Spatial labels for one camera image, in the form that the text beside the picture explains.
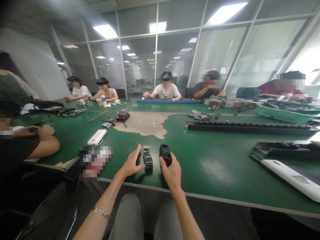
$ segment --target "black shirt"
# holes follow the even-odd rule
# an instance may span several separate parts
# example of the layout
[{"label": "black shirt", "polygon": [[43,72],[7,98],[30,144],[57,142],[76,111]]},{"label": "black shirt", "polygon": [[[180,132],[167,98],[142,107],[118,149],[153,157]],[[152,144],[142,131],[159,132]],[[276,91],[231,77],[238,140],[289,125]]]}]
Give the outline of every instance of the black shirt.
[{"label": "black shirt", "polygon": [[[193,91],[192,91],[193,95],[195,95],[197,92],[200,92],[202,89],[204,89],[203,82],[197,83],[193,87]],[[209,88],[206,91],[206,93],[204,95],[202,95],[201,98],[209,98],[211,95],[217,96],[220,92],[221,92],[220,88],[217,88],[216,90],[213,90],[213,89]]]},{"label": "black shirt", "polygon": [[39,143],[38,137],[0,139],[0,175],[14,172],[33,153]]}]

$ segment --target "black remote control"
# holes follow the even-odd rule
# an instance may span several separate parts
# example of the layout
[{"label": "black remote control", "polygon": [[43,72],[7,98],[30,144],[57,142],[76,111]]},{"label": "black remote control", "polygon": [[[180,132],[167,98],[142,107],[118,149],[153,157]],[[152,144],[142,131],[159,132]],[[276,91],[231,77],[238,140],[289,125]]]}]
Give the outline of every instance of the black remote control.
[{"label": "black remote control", "polygon": [[163,157],[167,167],[169,167],[172,163],[172,157],[171,157],[169,147],[167,145],[161,144],[159,151],[160,151],[160,156]]}]

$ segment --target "green table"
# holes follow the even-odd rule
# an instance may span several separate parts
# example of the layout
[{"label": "green table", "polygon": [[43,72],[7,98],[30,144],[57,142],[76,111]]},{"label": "green table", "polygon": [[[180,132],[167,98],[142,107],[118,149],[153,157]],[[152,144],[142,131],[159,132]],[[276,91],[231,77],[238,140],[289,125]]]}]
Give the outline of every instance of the green table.
[{"label": "green table", "polygon": [[[66,106],[79,103],[67,103]],[[61,143],[61,149],[56,154],[40,159],[40,163],[55,165],[68,161],[78,154],[81,146],[101,129],[101,119],[86,123],[96,117],[99,112],[108,110],[104,116],[116,117],[117,111],[127,108],[136,112],[168,112],[175,113],[168,116],[163,123],[168,131],[165,139],[158,139],[154,135],[141,136],[138,133],[121,132],[114,128],[107,130],[101,146],[112,146],[114,156],[101,173],[103,181],[111,181],[115,173],[122,167],[128,155],[140,143],[142,148],[149,148],[154,160],[152,172],[141,171],[128,177],[125,184],[169,191],[163,178],[158,160],[160,144],[167,144],[177,157],[182,170],[182,188],[188,196],[244,206],[263,208],[285,213],[312,216],[320,218],[320,204],[312,201],[290,185],[279,181],[262,166],[248,157],[255,151],[253,146],[258,141],[296,141],[308,143],[310,140],[319,140],[320,135],[290,136],[272,134],[227,133],[186,130],[184,123],[192,121],[187,116],[193,109],[206,111],[204,104],[149,104],[137,103],[136,100],[122,106],[110,108],[93,106],[85,107],[87,112],[75,117],[47,118],[47,114],[20,116],[14,119],[14,126],[31,125],[36,121],[47,118],[48,123],[56,129],[55,136]],[[256,115],[257,109],[244,111],[234,116],[233,109],[220,108],[215,112],[221,113],[219,121],[233,122],[275,122]],[[315,160],[277,158],[287,164],[299,166],[316,177],[320,177],[320,162]]]}]

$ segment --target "red shirt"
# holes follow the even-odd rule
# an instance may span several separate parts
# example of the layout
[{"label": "red shirt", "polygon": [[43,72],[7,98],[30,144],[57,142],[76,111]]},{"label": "red shirt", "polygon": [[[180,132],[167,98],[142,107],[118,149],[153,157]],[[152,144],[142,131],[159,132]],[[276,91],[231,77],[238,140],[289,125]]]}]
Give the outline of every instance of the red shirt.
[{"label": "red shirt", "polygon": [[267,82],[262,84],[258,88],[261,89],[261,94],[274,94],[274,95],[281,95],[283,93],[293,93],[293,94],[304,94],[300,90],[278,90],[274,89],[273,81]]}]

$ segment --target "glass wall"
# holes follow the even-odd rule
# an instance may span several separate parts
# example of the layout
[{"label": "glass wall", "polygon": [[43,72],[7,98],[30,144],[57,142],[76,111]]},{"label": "glass wall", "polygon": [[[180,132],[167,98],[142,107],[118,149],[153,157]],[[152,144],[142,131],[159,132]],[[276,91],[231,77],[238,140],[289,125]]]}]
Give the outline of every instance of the glass wall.
[{"label": "glass wall", "polygon": [[171,71],[180,92],[221,73],[221,87],[272,79],[320,8],[320,0],[171,0],[54,23],[66,68],[90,91],[106,77],[140,97]]}]

